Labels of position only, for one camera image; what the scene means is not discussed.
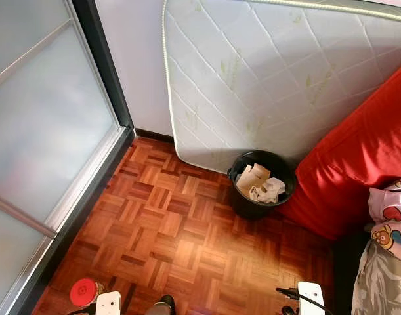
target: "frosted glass door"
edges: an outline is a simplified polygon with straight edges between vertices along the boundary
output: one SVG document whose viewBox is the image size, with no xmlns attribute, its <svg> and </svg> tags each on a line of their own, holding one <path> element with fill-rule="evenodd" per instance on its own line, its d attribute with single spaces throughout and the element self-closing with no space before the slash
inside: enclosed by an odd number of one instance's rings
<svg viewBox="0 0 401 315">
<path fill-rule="evenodd" d="M 0 0 L 0 314 L 123 132 L 76 21 L 69 1 Z"/>
<path fill-rule="evenodd" d="M 0 196 L 44 221 L 113 124 L 70 26 L 0 85 Z"/>
<path fill-rule="evenodd" d="M 68 19 L 62 0 L 0 0 L 0 73 Z"/>
<path fill-rule="evenodd" d="M 43 235 L 0 212 L 0 304 Z"/>
</svg>

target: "black trash can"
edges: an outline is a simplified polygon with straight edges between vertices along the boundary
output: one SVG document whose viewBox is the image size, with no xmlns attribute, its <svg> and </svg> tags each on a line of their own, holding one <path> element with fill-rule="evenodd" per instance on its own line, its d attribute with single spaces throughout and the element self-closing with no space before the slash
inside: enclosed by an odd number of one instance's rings
<svg viewBox="0 0 401 315">
<path fill-rule="evenodd" d="M 285 192 L 280 194 L 277 203 L 261 203 L 245 197 L 237 188 L 235 180 L 238 174 L 242 174 L 245 167 L 254 163 L 266 167 L 270 171 L 270 177 L 276 177 L 285 183 Z M 240 217 L 248 220 L 257 220 L 265 217 L 271 210 L 281 203 L 286 202 L 293 194 L 297 185 L 297 177 L 291 167 L 277 154 L 267 151 L 250 151 L 235 160 L 228 170 L 228 177 L 232 181 L 230 198 L 232 208 Z"/>
</svg>

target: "pillowcase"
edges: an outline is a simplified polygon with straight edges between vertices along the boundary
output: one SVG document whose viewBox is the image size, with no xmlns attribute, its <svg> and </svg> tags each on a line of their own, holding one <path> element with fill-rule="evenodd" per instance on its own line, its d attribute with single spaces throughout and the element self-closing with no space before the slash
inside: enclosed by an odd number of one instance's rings
<svg viewBox="0 0 401 315">
<path fill-rule="evenodd" d="M 376 223 L 372 238 L 401 260 L 401 180 L 386 190 L 370 188 L 368 205 Z"/>
<path fill-rule="evenodd" d="M 369 241 L 356 277 L 352 315 L 401 314 L 401 261 Z"/>
</svg>

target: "black cable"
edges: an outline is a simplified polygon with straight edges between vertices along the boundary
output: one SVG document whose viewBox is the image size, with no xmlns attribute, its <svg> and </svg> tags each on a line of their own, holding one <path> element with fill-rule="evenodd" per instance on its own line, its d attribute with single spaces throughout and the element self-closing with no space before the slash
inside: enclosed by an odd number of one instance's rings
<svg viewBox="0 0 401 315">
<path fill-rule="evenodd" d="M 310 299 L 309 297 L 305 297 L 304 295 L 299 294 L 298 292 L 294 292 L 294 291 L 288 290 L 288 289 L 282 289 L 281 287 L 277 287 L 277 288 L 276 288 L 276 291 L 279 292 L 279 293 L 281 293 L 281 294 L 283 294 L 283 295 L 288 296 L 288 297 L 291 298 L 291 299 L 292 299 L 292 296 L 296 296 L 296 297 L 298 297 L 299 299 L 304 299 L 304 300 L 308 301 L 309 303 L 312 303 L 312 304 L 318 306 L 319 308 L 321 308 L 322 310 L 324 310 L 324 311 L 325 311 L 326 313 L 328 313 L 329 315 L 334 315 L 328 308 L 322 306 L 320 303 L 318 303 L 318 302 L 316 302 L 316 301 Z"/>
</svg>

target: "red pillow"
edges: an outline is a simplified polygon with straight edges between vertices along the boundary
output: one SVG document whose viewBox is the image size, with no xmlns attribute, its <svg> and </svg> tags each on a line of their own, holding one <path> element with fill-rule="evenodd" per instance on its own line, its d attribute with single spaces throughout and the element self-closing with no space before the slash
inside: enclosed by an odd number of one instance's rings
<svg viewBox="0 0 401 315">
<path fill-rule="evenodd" d="M 401 68 L 332 130 L 295 171 L 279 206 L 289 219 L 335 240 L 370 222 L 369 187 L 401 177 Z"/>
</svg>

